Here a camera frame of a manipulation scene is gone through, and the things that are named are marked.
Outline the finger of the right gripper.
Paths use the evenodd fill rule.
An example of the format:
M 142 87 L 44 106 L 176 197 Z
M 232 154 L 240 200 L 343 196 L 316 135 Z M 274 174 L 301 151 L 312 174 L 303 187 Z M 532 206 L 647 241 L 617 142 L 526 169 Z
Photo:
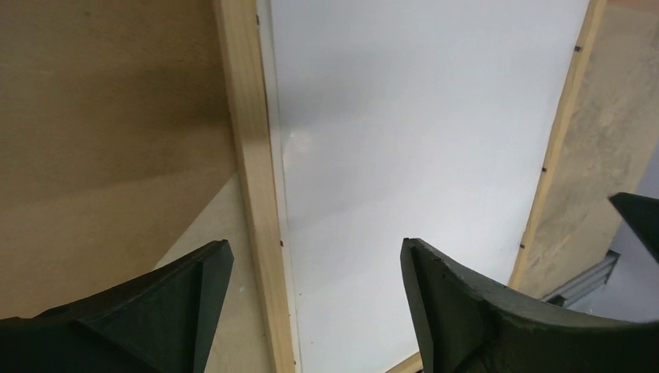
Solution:
M 608 200 L 658 262 L 658 199 L 620 192 Z

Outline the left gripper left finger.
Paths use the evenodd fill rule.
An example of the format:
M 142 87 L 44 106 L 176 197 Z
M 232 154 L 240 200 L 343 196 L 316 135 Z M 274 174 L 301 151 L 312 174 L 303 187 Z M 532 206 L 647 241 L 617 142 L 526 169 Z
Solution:
M 3 372 L 202 372 L 234 256 L 212 241 L 98 294 L 1 321 Z

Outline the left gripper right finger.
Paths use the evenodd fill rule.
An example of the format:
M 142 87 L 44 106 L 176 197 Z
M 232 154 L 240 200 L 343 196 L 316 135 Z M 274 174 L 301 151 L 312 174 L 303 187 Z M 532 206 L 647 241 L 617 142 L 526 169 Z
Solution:
M 500 284 L 421 239 L 403 283 L 425 372 L 656 372 L 658 324 L 563 309 Z

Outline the brown backing board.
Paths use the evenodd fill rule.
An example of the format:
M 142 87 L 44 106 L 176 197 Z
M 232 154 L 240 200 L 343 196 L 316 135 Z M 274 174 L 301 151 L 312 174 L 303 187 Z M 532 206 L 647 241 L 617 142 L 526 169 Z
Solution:
M 1 316 L 149 272 L 235 172 L 211 1 L 1 3 Z

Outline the white mat board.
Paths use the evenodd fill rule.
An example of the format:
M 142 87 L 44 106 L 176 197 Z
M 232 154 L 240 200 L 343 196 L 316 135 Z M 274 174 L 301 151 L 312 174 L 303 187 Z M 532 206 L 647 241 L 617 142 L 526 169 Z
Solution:
M 274 50 L 274 29 L 271 1 L 256 0 L 259 17 L 260 44 L 263 62 L 264 85 L 267 97 L 268 123 L 270 128 L 270 146 L 274 173 L 274 190 L 277 202 L 277 218 L 281 237 L 281 253 L 284 266 L 284 281 L 288 303 L 288 321 L 291 331 L 293 353 L 293 371 L 303 372 L 300 343 L 298 338 L 298 320 L 295 302 L 295 283 L 290 251 L 286 189 L 284 177 L 284 160 L 282 145 L 282 127 L 277 87 L 277 67 Z

